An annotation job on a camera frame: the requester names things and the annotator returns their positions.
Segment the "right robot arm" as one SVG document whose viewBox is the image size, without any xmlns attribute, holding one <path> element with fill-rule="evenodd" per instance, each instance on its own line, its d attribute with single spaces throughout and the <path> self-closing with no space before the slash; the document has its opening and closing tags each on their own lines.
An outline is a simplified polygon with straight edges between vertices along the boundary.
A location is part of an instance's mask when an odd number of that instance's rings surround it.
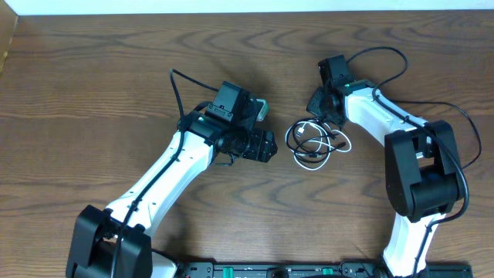
<svg viewBox="0 0 494 278">
<path fill-rule="evenodd" d="M 396 215 L 377 275 L 416 277 L 438 225 L 462 216 L 469 204 L 452 127 L 416 117 L 379 85 L 356 80 L 342 55 L 319 61 L 318 69 L 323 85 L 307 111 L 338 127 L 356 124 L 384 146 L 387 197 Z"/>
</svg>

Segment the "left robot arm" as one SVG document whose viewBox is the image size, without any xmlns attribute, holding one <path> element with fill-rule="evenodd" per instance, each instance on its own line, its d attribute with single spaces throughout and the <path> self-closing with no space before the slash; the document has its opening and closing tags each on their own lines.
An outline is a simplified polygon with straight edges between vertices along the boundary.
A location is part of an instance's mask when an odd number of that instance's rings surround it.
<svg viewBox="0 0 494 278">
<path fill-rule="evenodd" d="M 66 276 L 175 276 L 178 263 L 151 247 L 157 228 L 218 154 L 260 162 L 276 154 L 273 132 L 255 127 L 268 110 L 264 99 L 224 82 L 212 102 L 182 114 L 165 152 L 133 187 L 105 209 L 88 205 L 78 215 Z"/>
</svg>

